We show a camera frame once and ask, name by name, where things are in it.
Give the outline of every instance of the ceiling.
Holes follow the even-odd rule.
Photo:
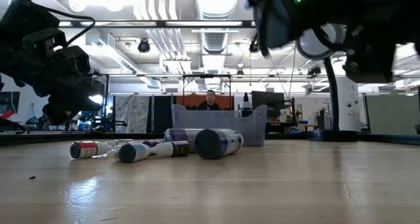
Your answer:
[[[133,4],[140,0],[124,0],[123,8],[120,11],[109,11],[104,6],[88,5],[83,11],[75,12],[69,6],[69,0],[32,0],[40,5],[57,9],[60,11],[92,16],[96,20],[136,20],[133,14]],[[158,12],[159,0],[155,1],[156,12]],[[176,14],[180,20],[197,20],[199,18],[196,10],[196,0],[175,0]],[[252,12],[245,10],[241,4],[242,0],[238,0],[234,20],[252,20]],[[0,15],[6,10],[9,0],[0,0]],[[225,59],[222,62],[223,72],[230,72],[235,74],[238,69],[238,64],[243,65],[245,74],[275,74],[273,67],[275,64],[279,74],[298,74],[304,72],[314,64],[313,62],[302,57],[294,48],[294,44],[289,44],[272,52],[272,58],[264,58],[261,55],[252,58],[250,57],[248,46],[251,38],[255,34],[254,29],[230,29],[234,33],[229,34],[227,50],[224,52]],[[66,34],[73,35],[80,29],[65,29]],[[140,53],[137,46],[140,39],[149,38],[150,36],[143,28],[98,28],[94,31],[99,33],[101,39],[107,42],[108,36],[115,38],[115,48],[130,62],[134,63],[137,70],[143,74],[159,74],[164,73],[165,70],[159,65],[159,57],[161,53],[158,51],[152,40],[149,40],[150,51],[148,53]],[[200,42],[200,34],[193,33],[195,29],[180,29],[180,35],[184,43],[186,53],[191,60],[190,67],[192,71],[203,69],[203,50]],[[87,45],[83,47],[91,57],[91,65],[93,68],[100,70],[102,73],[120,74],[127,73],[125,69],[118,64],[107,51],[95,45]],[[400,47],[395,60],[395,70],[399,74],[404,72],[408,74],[418,74],[416,69],[420,69],[420,62],[412,50],[412,46]]]

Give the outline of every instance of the plastic bin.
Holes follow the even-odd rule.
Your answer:
[[[174,129],[233,129],[243,136],[243,146],[263,146],[267,105],[257,107],[245,118],[231,110],[187,110],[179,104],[172,105]]]

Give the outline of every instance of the white pillar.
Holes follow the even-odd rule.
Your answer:
[[[342,131],[360,131],[360,108],[357,83],[347,77],[337,77],[339,95],[339,127]]]

